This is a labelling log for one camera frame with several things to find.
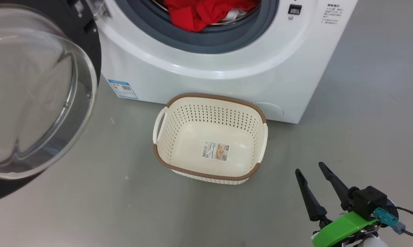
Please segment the washing machine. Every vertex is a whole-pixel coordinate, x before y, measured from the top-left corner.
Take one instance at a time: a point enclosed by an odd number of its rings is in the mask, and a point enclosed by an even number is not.
[[[167,103],[206,93],[257,105],[267,119],[297,124],[357,0],[261,0],[246,18],[200,33],[172,25],[155,0],[100,1],[102,74]]]

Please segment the red cloth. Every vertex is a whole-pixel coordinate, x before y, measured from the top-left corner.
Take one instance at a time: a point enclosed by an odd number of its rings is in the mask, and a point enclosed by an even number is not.
[[[189,32],[199,32],[218,23],[232,9],[251,11],[259,0],[164,0],[173,25]]]

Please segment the door hinge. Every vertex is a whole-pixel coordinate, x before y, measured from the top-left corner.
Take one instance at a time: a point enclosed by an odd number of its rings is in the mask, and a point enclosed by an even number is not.
[[[112,14],[110,13],[104,0],[86,0],[86,2],[94,15],[95,21],[101,19],[102,17],[112,17]]]

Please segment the green mount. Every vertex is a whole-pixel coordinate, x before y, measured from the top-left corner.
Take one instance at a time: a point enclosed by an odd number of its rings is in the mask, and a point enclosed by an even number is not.
[[[339,241],[362,230],[367,225],[371,225],[377,220],[366,221],[358,214],[350,212],[333,221],[313,238],[315,247],[330,247]]]

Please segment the blue label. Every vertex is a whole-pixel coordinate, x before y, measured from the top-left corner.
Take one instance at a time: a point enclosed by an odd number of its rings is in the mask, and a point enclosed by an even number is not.
[[[128,82],[119,81],[119,80],[107,80],[109,85],[115,91],[118,97],[138,99],[135,92]]]

